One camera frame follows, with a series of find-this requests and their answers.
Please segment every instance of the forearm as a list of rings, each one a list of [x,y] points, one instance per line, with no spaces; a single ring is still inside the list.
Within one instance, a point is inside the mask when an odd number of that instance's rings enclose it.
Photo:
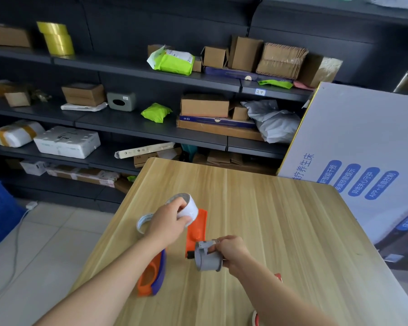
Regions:
[[[163,247],[142,238],[51,309],[35,326],[113,325],[137,280]]]
[[[265,325],[336,326],[252,257],[242,263],[238,279]]]

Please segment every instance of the power cord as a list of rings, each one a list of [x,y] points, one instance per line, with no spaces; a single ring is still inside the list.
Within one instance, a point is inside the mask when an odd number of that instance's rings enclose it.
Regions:
[[[15,255],[13,258],[13,266],[12,266],[12,274],[11,277],[8,279],[8,281],[0,288],[0,296],[8,289],[9,285],[12,282],[12,279],[15,276],[16,273],[16,262],[17,262],[17,256],[18,256],[18,237],[19,237],[19,230],[21,228],[22,220],[26,217],[27,213],[33,210],[36,206],[38,205],[38,202],[36,201],[31,201],[26,205],[26,212],[23,214],[21,219],[19,220],[17,226],[16,226],[16,235],[15,235]]]

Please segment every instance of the wood grain surface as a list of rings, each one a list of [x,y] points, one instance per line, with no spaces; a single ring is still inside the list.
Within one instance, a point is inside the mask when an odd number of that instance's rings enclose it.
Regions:
[[[160,158],[147,161],[72,290],[139,239],[142,215],[180,192],[208,211],[207,240],[242,236],[258,261],[340,325],[408,325],[408,296],[332,186]],[[185,234],[167,249],[158,294],[134,290],[116,325],[251,324],[238,280],[226,269],[198,272],[184,258]]]

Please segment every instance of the price tag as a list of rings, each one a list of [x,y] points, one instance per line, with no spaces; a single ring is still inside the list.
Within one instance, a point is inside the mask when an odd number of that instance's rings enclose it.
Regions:
[[[259,88],[257,88],[257,89],[255,90],[255,94],[256,94],[256,95],[259,95],[259,96],[264,96],[264,95],[266,95],[266,89],[259,89]]]

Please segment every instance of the green plastic package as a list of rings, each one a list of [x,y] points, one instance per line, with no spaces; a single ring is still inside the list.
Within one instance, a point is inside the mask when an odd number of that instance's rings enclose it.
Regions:
[[[165,46],[153,52],[147,62],[153,70],[184,74],[192,73],[195,56],[182,51],[165,49]]]
[[[160,105],[158,103],[153,103],[151,104],[150,107],[147,107],[141,112],[141,115],[151,121],[157,122],[157,123],[163,123],[163,119],[165,116],[167,116],[169,113],[171,113],[172,110],[169,107]]]
[[[273,85],[278,86],[286,89],[290,89],[293,87],[293,83],[288,81],[277,81],[277,80],[263,80],[258,82],[259,85]]]

